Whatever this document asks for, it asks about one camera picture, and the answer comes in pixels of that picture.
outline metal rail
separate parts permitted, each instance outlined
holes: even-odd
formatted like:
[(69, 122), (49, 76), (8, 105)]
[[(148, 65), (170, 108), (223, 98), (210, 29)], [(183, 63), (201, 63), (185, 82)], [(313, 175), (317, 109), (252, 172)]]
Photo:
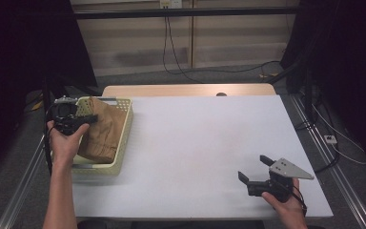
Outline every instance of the metal rail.
[(159, 9), (159, 10), (109, 10), (109, 11), (76, 11), (72, 12), (34, 12), (23, 11), (19, 17), (45, 18), (51, 20), (84, 20), (140, 17), (183, 17), (183, 16), (227, 16), (227, 15), (273, 15), (295, 14), (307, 8), (270, 7), (270, 8), (211, 8), (211, 9)]
[(44, 136), (41, 137), (40, 143), (38, 144), (37, 149), (35, 150), (34, 155), (31, 158), (25, 174), (20, 180), (20, 183), (17, 185), (16, 191), (11, 197), (4, 214), (0, 218), (0, 229), (10, 229), (16, 221), (17, 215), (19, 214), (20, 209), (22, 208), (22, 205), (31, 187), (31, 183), (34, 180), (34, 177), (38, 170), (38, 166), (43, 161), (43, 147)]

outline power cord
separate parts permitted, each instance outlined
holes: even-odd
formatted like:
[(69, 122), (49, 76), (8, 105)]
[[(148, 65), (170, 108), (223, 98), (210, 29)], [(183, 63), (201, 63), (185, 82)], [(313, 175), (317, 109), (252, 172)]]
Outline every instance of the power cord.
[[(347, 137), (346, 135), (344, 135), (343, 133), (341, 133), (340, 131), (338, 131), (336, 128), (334, 128), (331, 124), (329, 124), (328, 123), (328, 121), (322, 116), (322, 114), (317, 110), (317, 108), (315, 107), (315, 106), (313, 106), (314, 107), (314, 109), (316, 110), (316, 113), (320, 116), (320, 118), (325, 122), (325, 124), (329, 127), (329, 128), (331, 128), (332, 130), (334, 130), (335, 131), (335, 133), (337, 133), (337, 134), (339, 134), (339, 135), (341, 135), (341, 136), (343, 136), (345, 139), (347, 139), (348, 141), (350, 141), (351, 143), (353, 143), (359, 150), (361, 150), (363, 153), (365, 153), (365, 151), (358, 145), (358, 144), (356, 144), (355, 142), (353, 142), (349, 137)], [(333, 144), (332, 144), (332, 146), (334, 147), (334, 150), (338, 153), (338, 154), (340, 154), (340, 155), (342, 155), (342, 156), (344, 156), (344, 157), (346, 157), (346, 158), (348, 158), (348, 159), (350, 159), (351, 161), (353, 161), (353, 162), (356, 162), (356, 163), (358, 163), (358, 164), (366, 164), (366, 161), (364, 161), (364, 162), (361, 162), (361, 161), (357, 161), (357, 160), (354, 160), (354, 159), (352, 159), (352, 158), (349, 158), (348, 156), (345, 156), (344, 154), (342, 154)]]
[(171, 39), (171, 44), (172, 44), (172, 49), (173, 49), (173, 55), (174, 55), (174, 60), (176, 61), (177, 64), (177, 68), (179, 68), (180, 72), (187, 78), (190, 79), (193, 82), (196, 83), (200, 83), (203, 84), (203, 82), (198, 81), (196, 79), (190, 78), (188, 77), (185, 72), (183, 72), (183, 70), (180, 68), (180, 64), (179, 61), (177, 60), (177, 56), (176, 56), (176, 52), (174, 50), (174, 43), (173, 43), (173, 39), (172, 39), (172, 29), (171, 29), (171, 21), (169, 20), (169, 17), (165, 17), (165, 44), (163, 47), (163, 67), (165, 68), (165, 71), (168, 73), (173, 74), (172, 72), (170, 72), (167, 68), (166, 68), (166, 64), (165, 64), (165, 52), (166, 52), (166, 41), (168, 40), (168, 28), (169, 28), (169, 37)]
[[(169, 34), (171, 44), (172, 44), (174, 59), (175, 59), (175, 62), (177, 64), (177, 67), (179, 69), (179, 72), (177, 72), (177, 73), (174, 73), (174, 72), (171, 72), (170, 70), (168, 70), (168, 68), (166, 67), (166, 63), (165, 63), (165, 55), (166, 55), (166, 46), (167, 46), (168, 34)], [(265, 62), (261, 65), (256, 66), (256, 67), (252, 67), (250, 69), (236, 70), (236, 71), (229, 71), (229, 70), (188, 70), (188, 71), (183, 71), (180, 67), (180, 64), (179, 64), (178, 60), (177, 60), (177, 55), (176, 55), (175, 49), (174, 49), (171, 22), (170, 22), (169, 17), (165, 17), (165, 42), (164, 42), (164, 48), (163, 48), (163, 67), (164, 67), (164, 69), (167, 73), (170, 73), (170, 74), (183, 74), (186, 78), (190, 79), (191, 81), (194, 81), (194, 82), (197, 82), (197, 83), (204, 83), (204, 82), (200, 82), (196, 79), (188, 77), (186, 75), (186, 73), (202, 73), (202, 72), (204, 72), (204, 73), (205, 72), (212, 72), (212, 73), (244, 73), (244, 72), (249, 72), (249, 71), (256, 70), (256, 69), (260, 68), (261, 71), (262, 71), (262, 74), (264, 75), (264, 71), (263, 71), (264, 66), (266, 66), (268, 64), (271, 64), (271, 63), (278, 63), (278, 62), (279, 62), (278, 60), (268, 61), (268, 62)]]

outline wire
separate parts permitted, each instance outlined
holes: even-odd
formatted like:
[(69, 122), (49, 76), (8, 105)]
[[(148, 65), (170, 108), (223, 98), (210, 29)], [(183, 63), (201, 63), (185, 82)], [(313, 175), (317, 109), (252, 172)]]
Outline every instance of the wire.
[(163, 67), (165, 68), (166, 72), (168, 73), (172, 73), (170, 72), (167, 68), (166, 68), (166, 64), (165, 64), (165, 52), (166, 52), (166, 41), (168, 39), (168, 27), (169, 27), (169, 37), (171, 39), (171, 44), (172, 44), (172, 49), (173, 49), (173, 55), (174, 55), (174, 59), (176, 61), (177, 67), (179, 68), (179, 70), (181, 71), (181, 73), (183, 73), (183, 75), (187, 78), (190, 79), (193, 82), (196, 83), (200, 83), (203, 84), (203, 82), (198, 81), (196, 79), (190, 78), (188, 77), (183, 70), (180, 68), (180, 64), (179, 61), (177, 60), (177, 56), (176, 56), (176, 52), (174, 50), (174, 43), (173, 43), (173, 39), (172, 39), (172, 29), (171, 29), (171, 21), (169, 20), (169, 17), (165, 17), (165, 44), (164, 44), (164, 49), (163, 49)]
[(326, 121), (326, 119), (322, 116), (322, 114), (320, 114), (320, 112), (317, 110), (317, 108), (314, 105), (313, 105), (313, 107), (316, 110), (316, 113), (322, 118), (322, 120), (326, 123), (326, 125), (328, 125), (328, 127), (330, 127), (336, 133), (338, 133), (339, 135), (343, 136), (344, 138), (346, 138), (347, 140), (349, 140), (350, 142), (352, 142), (358, 149), (360, 149), (362, 152), (365, 153), (365, 151), (359, 145), (357, 145), (357, 143), (353, 142), (349, 137), (347, 137), (346, 135), (342, 134), (340, 131), (338, 131), (333, 126), (331, 126), (331, 124), (329, 124), (328, 121)]
[[(168, 72), (168, 73), (170, 73), (170, 74), (184, 74), (188, 79), (190, 79), (192, 81), (196, 81), (198, 83), (203, 83), (203, 82), (200, 82), (198, 80), (189, 78), (186, 75), (186, 73), (201, 73), (201, 72), (212, 72), (212, 73), (244, 73), (244, 72), (249, 72), (249, 71), (252, 71), (252, 70), (256, 70), (258, 68), (263, 68), (264, 66), (266, 66), (268, 64), (271, 64), (271, 63), (278, 63), (278, 62), (280, 62), (278, 60), (272, 60), (272, 61), (265, 62), (265, 63), (263, 63), (261, 65), (258, 65), (256, 67), (252, 67), (250, 69), (235, 70), (235, 71), (229, 71), (229, 70), (188, 70), (188, 71), (183, 71), (181, 69), (180, 65), (179, 65), (179, 62), (177, 60), (177, 56), (176, 56), (176, 53), (175, 53), (174, 43), (173, 43), (173, 37), (172, 37), (172, 30), (171, 30), (171, 23), (170, 23), (169, 17), (165, 17), (165, 25), (166, 26), (165, 26), (165, 42), (164, 42), (164, 47), (163, 47), (163, 67), (164, 67), (165, 71)], [(179, 72), (177, 72), (177, 73), (171, 72), (170, 70), (168, 70), (166, 68), (165, 55), (166, 55), (166, 46), (167, 46), (167, 40), (168, 40), (168, 31), (169, 31), (169, 37), (170, 37), (170, 40), (171, 40), (171, 44), (172, 44), (174, 59), (176, 61), (177, 67), (179, 69)]]
[(336, 147), (335, 147), (335, 145), (334, 144), (331, 144), (332, 145), (332, 147), (334, 148), (334, 150), (336, 151), (336, 152), (338, 152), (340, 155), (342, 155), (342, 156), (344, 156), (344, 157), (346, 157), (347, 159), (349, 159), (349, 160), (351, 160), (351, 161), (353, 161), (353, 162), (355, 162), (355, 163), (358, 163), (358, 164), (366, 164), (366, 161), (365, 162), (361, 162), (361, 161), (358, 161), (358, 160), (355, 160), (355, 159), (352, 159), (352, 158), (350, 158), (350, 157), (348, 157), (348, 156), (346, 156), (346, 155), (344, 155), (343, 153), (341, 153)]
[(299, 192), (299, 195), (300, 197), (295, 194), (293, 192), (293, 190), (290, 190), (290, 188), (284, 186), (283, 184), (281, 184), (280, 182), (274, 180), (274, 179), (270, 179), (271, 181), (273, 181), (275, 184), (279, 185), (281, 188), (283, 188), (286, 192), (288, 192), (289, 194), (291, 194), (296, 200), (298, 200), (298, 202), (302, 205), (302, 212), (304, 213), (304, 217), (305, 215), (307, 214), (307, 210), (308, 210), (308, 207), (307, 205), (305, 204), (305, 201), (304, 201), (304, 197), (302, 196), (301, 192), (299, 191), (298, 188), (296, 188), (294, 185), (293, 188), (296, 188), (296, 190)]

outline yellow plastic basket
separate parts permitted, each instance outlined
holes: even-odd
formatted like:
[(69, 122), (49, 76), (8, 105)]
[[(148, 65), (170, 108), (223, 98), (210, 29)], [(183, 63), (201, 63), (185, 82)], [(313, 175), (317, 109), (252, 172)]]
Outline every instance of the yellow plastic basket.
[[(77, 155), (73, 159), (72, 172), (75, 174), (100, 174), (100, 175), (112, 175), (117, 176), (120, 173), (121, 165), (123, 163), (123, 157), (126, 150), (127, 140), (129, 138), (130, 129), (132, 126), (132, 101), (128, 98), (106, 98), (97, 97), (98, 99), (106, 102), (112, 106), (117, 107), (127, 112), (126, 120), (123, 125), (123, 131), (121, 133), (120, 140), (115, 152), (114, 161), (111, 164), (98, 164), (92, 160), (83, 158)], [(89, 98), (81, 97), (78, 99), (77, 116), (92, 115), (92, 108), (89, 106)]]

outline white table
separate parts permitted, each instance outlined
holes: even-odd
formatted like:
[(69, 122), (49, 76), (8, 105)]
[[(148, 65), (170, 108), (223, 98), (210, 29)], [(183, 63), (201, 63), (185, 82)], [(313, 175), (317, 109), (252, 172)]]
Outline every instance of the white table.
[[(314, 173), (278, 95), (133, 97), (132, 108), (120, 175), (73, 176), (78, 217), (271, 219), (275, 210), (248, 196), (237, 171), (265, 181), (265, 155)], [(300, 188), (307, 217), (333, 215), (316, 179)]]

